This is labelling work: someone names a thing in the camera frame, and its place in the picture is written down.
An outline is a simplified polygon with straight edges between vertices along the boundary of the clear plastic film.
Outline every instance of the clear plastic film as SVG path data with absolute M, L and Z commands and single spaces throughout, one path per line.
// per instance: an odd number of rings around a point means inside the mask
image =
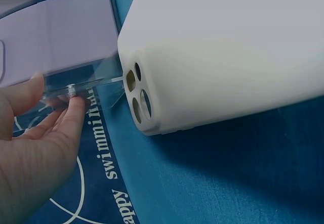
M 114 0 L 30 0 L 0 14 L 0 87 L 45 77 L 42 101 L 15 118 L 14 132 L 37 124 L 71 97 L 103 86 L 112 107 L 124 94 Z

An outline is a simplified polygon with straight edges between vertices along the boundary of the hand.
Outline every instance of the hand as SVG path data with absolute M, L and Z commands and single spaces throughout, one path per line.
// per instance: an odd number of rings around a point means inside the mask
M 21 223 L 72 173 L 85 116 L 85 100 L 72 98 L 39 125 L 13 138 L 14 116 L 35 106 L 44 78 L 0 88 L 0 222 Z

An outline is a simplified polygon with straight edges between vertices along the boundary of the phone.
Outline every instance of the phone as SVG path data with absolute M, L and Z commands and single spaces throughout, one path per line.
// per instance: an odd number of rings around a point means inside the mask
M 118 38 L 132 117 L 170 133 L 324 94 L 324 0 L 134 0 Z
M 115 58 L 117 37 L 110 0 L 46 0 L 21 9 L 0 19 L 0 86 Z

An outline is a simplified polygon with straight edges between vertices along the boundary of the blue tablecloth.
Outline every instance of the blue tablecloth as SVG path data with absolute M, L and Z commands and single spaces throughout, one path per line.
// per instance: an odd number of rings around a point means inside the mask
M 132 0 L 116 2 L 124 21 Z M 319 98 L 155 137 L 136 129 L 125 98 L 104 115 L 141 224 L 324 223 L 323 107 Z

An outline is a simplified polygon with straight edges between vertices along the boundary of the purple phone case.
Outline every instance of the purple phone case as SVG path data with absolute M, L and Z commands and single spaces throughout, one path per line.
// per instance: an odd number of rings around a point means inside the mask
M 0 40 L 0 86 L 28 80 L 36 71 L 54 74 L 117 53 L 110 0 L 38 3 L 0 19 Z

